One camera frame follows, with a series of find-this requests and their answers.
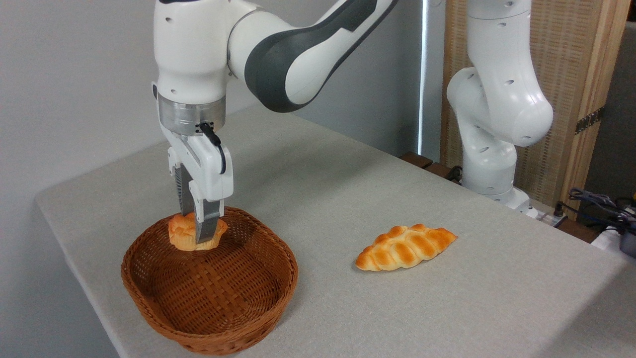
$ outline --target white wall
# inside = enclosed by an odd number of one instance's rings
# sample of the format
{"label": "white wall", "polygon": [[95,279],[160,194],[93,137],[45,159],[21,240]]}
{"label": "white wall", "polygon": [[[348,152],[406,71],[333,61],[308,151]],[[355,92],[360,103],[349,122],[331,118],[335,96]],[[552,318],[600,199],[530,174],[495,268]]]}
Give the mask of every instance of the white wall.
{"label": "white wall", "polygon": [[[332,1],[256,2],[306,25]],[[413,150],[420,6],[401,0],[300,115],[392,154]],[[33,200],[162,140],[150,92],[153,7],[0,0],[2,357],[116,355]],[[253,103],[230,85],[230,113]]]}

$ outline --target gray tabletop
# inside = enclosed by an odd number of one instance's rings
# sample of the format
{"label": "gray tabletop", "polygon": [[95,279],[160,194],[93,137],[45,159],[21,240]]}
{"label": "gray tabletop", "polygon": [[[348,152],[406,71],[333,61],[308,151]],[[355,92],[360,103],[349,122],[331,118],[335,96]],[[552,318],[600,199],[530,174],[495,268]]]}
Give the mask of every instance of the gray tabletop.
{"label": "gray tabletop", "polygon": [[[231,115],[235,193],[298,261],[274,331],[239,357],[634,357],[636,269],[411,164],[294,115]],[[135,238],[178,210],[167,144],[62,183],[37,203],[122,357],[200,357],[156,333],[124,289]],[[358,253],[392,226],[459,236],[411,269]]]}

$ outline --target black cable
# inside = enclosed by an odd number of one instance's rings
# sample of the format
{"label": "black cable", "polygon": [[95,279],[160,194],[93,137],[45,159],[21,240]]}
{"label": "black cable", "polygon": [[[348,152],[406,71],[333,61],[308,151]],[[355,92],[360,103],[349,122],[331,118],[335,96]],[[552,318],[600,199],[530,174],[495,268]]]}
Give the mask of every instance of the black cable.
{"label": "black cable", "polygon": [[611,220],[607,220],[607,219],[604,219],[604,218],[592,217],[590,215],[587,215],[587,214],[583,213],[580,210],[577,210],[577,209],[569,206],[568,204],[565,204],[563,201],[559,201],[558,203],[561,204],[562,206],[568,208],[569,210],[572,210],[573,212],[579,214],[580,216],[589,219],[589,220],[596,221],[598,223],[605,224],[607,226],[618,227],[620,229],[624,229],[624,230],[627,230],[627,231],[630,231],[630,232],[635,231],[634,228],[631,225],[629,225],[629,224],[624,224],[623,222],[619,222],[619,221],[611,221]]}
{"label": "black cable", "polygon": [[209,123],[201,123],[199,125],[199,128],[201,128],[201,131],[203,132],[203,134],[205,134],[207,139],[210,140],[212,145],[219,149],[219,153],[221,154],[221,174],[225,174],[226,161],[225,153],[223,153],[223,147],[221,146],[221,138],[216,135]]}

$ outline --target bread roll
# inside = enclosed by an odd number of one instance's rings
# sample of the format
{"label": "bread roll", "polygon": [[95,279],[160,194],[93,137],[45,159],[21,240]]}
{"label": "bread roll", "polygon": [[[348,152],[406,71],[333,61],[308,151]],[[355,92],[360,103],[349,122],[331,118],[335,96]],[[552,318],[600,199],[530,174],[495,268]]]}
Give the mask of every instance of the bread roll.
{"label": "bread roll", "polygon": [[356,266],[365,271],[412,268],[446,250],[455,239],[457,236],[443,227],[430,229],[422,224],[395,226],[388,233],[378,236],[373,245],[358,255]]}
{"label": "bread roll", "polygon": [[216,224],[216,231],[211,240],[197,244],[197,226],[195,224],[195,214],[189,213],[186,216],[175,214],[168,222],[168,236],[170,243],[182,251],[210,250],[219,246],[221,235],[228,229],[228,224],[219,219]]}

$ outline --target wicker basket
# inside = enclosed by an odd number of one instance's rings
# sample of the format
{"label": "wicker basket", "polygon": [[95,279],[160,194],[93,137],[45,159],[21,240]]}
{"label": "wicker basket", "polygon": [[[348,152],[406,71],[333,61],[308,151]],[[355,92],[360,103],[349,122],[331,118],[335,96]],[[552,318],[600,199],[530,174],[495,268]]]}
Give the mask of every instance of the wicker basket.
{"label": "wicker basket", "polygon": [[159,220],[130,246],[121,277],[141,315],[192,352],[226,355],[271,332],[291,299],[298,266],[267,226],[225,208],[228,230],[213,250],[184,252]]}

